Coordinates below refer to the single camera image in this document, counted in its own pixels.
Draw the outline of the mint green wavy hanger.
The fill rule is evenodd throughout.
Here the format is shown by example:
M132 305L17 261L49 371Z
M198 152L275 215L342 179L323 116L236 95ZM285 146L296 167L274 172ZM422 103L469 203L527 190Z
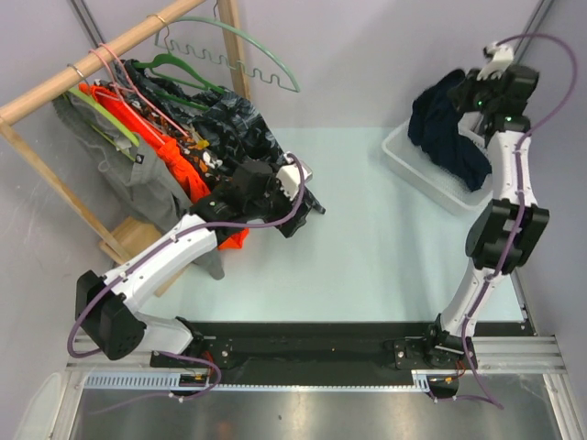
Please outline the mint green wavy hanger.
M219 28L227 32L231 37L235 37L237 42L245 42L249 46L258 51L264 58L266 58L279 72L266 73L263 69L256 66L249 66L239 56L235 60L230 60L228 57L228 49L225 49L225 54L214 54L208 49L196 49L193 45L188 43L181 43L167 34L165 37L158 31L154 37L154 46L163 50L169 50L172 54L181 54L192 56L201 61L209 61L217 66L223 66L233 72L242 72L250 79L257 79L262 83L268 85L276 85L278 88L299 94L302 92L300 83L297 81L293 71L286 65L281 58L279 58L273 51L265 45L257 41L249 33L209 17L204 16L184 16L178 18L175 23L198 23L206 24L214 28Z

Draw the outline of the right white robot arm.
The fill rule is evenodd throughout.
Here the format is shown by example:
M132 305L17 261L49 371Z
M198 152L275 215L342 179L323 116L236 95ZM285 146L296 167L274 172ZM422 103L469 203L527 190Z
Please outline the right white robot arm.
M482 115L493 198L467 235L469 262L460 286L427 331L423 359L433 368L470 361L479 311L495 287L526 264L548 224L549 212L538 206L530 183L531 123L524 114L538 79L538 71L519 64L489 75L473 69L448 92L457 112Z

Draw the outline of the navy blue shorts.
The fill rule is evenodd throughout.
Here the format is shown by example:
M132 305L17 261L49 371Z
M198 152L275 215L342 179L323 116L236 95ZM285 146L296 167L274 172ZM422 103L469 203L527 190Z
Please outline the navy blue shorts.
M473 141L459 132L462 114L453 107L448 91L464 78L463 70L450 71L417 96L412 103L408 138L435 165L475 192L481 189L492 167Z

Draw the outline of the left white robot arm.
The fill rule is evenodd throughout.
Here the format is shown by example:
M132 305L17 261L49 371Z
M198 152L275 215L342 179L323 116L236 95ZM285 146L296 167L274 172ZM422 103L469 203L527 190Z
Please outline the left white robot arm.
M96 352L119 360L135 350L169 352L190 367L203 355L197 330L185 319L162 319L140 309L163 284L198 260L219 274L219 246L247 228L276 227L291 237L305 223L302 208L313 172L289 153L282 166L258 160L238 165L231 178L200 198L169 232L134 258L102 276L89 270L77 281L76 320L67 349L79 330L91 338Z

